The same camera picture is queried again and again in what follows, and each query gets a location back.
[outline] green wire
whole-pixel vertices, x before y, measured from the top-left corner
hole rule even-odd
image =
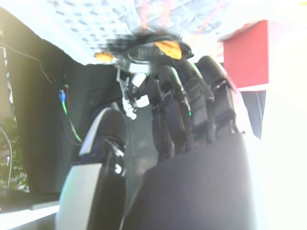
[[[65,115],[68,116],[65,102],[62,102],[62,106],[63,106],[63,110],[64,110]],[[73,132],[74,136],[76,137],[76,139],[77,139],[79,142],[82,143],[83,141],[82,141],[82,139],[79,137],[79,135],[77,134],[76,129],[75,129],[75,127],[73,126],[73,124],[72,124],[72,122],[71,122],[70,119],[69,119],[69,123],[70,123],[70,125],[71,125],[72,132]]]

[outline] robotic hand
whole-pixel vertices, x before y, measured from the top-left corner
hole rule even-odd
[[[158,164],[124,214],[123,114],[95,119],[63,187],[56,229],[265,229],[240,93],[210,57],[164,66],[147,79]]]

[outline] foliage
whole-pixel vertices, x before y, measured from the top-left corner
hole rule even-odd
[[[12,145],[12,173],[9,189],[28,191],[28,180],[23,165],[23,153],[21,148],[20,136],[18,133],[17,123],[13,118],[7,118],[0,123],[0,126],[7,134]],[[9,144],[2,133],[0,133],[0,152],[8,151]],[[7,155],[0,159],[0,189],[7,187],[10,171],[10,162]]]

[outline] blue connector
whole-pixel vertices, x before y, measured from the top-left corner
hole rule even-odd
[[[64,92],[64,90],[59,90],[59,100],[61,102],[65,102],[66,99],[66,93]]]

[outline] back of robotic hand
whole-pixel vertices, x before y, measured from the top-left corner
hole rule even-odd
[[[123,230],[265,230],[256,147],[240,92],[208,56],[164,66],[146,84],[158,164]]]

